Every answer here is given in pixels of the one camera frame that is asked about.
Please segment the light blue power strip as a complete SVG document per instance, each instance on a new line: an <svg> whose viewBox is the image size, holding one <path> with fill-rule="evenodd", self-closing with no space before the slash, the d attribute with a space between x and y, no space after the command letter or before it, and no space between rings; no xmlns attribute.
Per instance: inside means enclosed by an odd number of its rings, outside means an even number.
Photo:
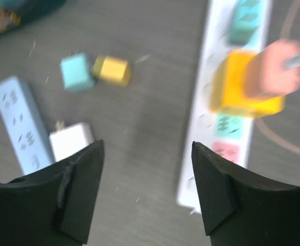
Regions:
<svg viewBox="0 0 300 246"><path fill-rule="evenodd" d="M23 174L55 162L49 133L27 82L16 76L0 82L0 114Z"/></svg>

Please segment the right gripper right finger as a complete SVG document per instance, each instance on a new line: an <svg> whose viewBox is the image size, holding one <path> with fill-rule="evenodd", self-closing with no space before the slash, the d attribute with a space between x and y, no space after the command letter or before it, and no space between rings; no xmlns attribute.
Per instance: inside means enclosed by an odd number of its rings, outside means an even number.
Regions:
<svg viewBox="0 0 300 246"><path fill-rule="evenodd" d="M200 142L191 159L212 245L300 245L300 187L236 165Z"/></svg>

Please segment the small yellow usb charger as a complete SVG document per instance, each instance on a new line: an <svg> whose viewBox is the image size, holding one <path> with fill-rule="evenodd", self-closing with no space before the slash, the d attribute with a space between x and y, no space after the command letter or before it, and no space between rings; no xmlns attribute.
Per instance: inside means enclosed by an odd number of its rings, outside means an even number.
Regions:
<svg viewBox="0 0 300 246"><path fill-rule="evenodd" d="M132 76L127 60L112 56L98 56L92 67L92 75L98 79L126 87Z"/></svg>

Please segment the teal plug adapter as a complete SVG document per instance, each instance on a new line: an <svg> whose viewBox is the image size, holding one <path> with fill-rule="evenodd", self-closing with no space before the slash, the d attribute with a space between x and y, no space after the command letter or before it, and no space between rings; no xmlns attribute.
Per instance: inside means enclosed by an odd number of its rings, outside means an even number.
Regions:
<svg viewBox="0 0 300 246"><path fill-rule="evenodd" d="M228 43L247 45L261 24L262 3L260 0L239 0L232 13L228 29Z"/></svg>

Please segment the green patterned box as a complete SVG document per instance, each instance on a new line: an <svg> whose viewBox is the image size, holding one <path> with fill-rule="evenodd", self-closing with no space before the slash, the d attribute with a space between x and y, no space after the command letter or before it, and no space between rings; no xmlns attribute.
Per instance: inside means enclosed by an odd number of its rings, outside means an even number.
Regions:
<svg viewBox="0 0 300 246"><path fill-rule="evenodd" d="M0 0L0 35L52 14L64 3L63 0Z"/></svg>

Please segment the yellow cube socket adapter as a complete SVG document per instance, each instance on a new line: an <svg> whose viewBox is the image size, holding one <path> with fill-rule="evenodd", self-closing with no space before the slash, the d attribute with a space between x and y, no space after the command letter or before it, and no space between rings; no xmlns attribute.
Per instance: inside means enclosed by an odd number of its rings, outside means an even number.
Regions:
<svg viewBox="0 0 300 246"><path fill-rule="evenodd" d="M279 113L284 109L284 96L268 100L246 96L246 65L254 56L253 52L234 50L221 62L213 76L209 102L211 112L258 118Z"/></svg>

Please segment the white usb charger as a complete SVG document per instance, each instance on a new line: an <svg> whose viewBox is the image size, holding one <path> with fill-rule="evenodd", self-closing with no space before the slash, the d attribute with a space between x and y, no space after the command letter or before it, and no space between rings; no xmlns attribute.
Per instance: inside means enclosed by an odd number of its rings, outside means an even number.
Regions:
<svg viewBox="0 0 300 246"><path fill-rule="evenodd" d="M85 122L66 127L64 121L59 120L55 128L49 140L56 162L76 154L95 141L91 126Z"/></svg>

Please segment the pink charger plug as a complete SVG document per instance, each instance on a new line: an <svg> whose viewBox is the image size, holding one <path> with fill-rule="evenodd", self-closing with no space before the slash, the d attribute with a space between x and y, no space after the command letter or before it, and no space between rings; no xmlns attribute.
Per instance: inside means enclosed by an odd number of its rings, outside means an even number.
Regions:
<svg viewBox="0 0 300 246"><path fill-rule="evenodd" d="M274 98L295 92L300 87L300 67L286 69L285 60L300 53L297 40L279 39L257 54L246 66L245 95Z"/></svg>

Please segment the small teal charger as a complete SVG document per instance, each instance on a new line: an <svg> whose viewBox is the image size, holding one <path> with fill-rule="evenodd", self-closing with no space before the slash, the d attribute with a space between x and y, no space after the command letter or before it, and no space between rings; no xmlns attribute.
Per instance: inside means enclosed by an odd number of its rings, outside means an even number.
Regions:
<svg viewBox="0 0 300 246"><path fill-rule="evenodd" d="M96 80L89 68L88 56L77 53L65 57L60 62L63 87L67 91L75 92L93 88Z"/></svg>

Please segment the white power strip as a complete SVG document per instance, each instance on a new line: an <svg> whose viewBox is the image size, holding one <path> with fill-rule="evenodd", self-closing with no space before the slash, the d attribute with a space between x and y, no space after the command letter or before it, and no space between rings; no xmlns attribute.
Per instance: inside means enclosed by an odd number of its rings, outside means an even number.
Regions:
<svg viewBox="0 0 300 246"><path fill-rule="evenodd" d="M227 42L228 26L237 1L209 1L200 43L197 77L192 94L186 131L177 204L200 214L197 187L191 161L193 141L218 149L234 163L246 168L252 137L253 119L217 114L209 110L216 69L235 47Z"/></svg>

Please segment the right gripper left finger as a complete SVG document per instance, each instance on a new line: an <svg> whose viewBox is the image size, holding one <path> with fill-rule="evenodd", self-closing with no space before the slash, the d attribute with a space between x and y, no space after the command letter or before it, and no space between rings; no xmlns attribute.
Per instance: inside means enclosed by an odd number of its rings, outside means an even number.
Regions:
<svg viewBox="0 0 300 246"><path fill-rule="evenodd" d="M0 245L85 245L104 164L104 142L0 183Z"/></svg>

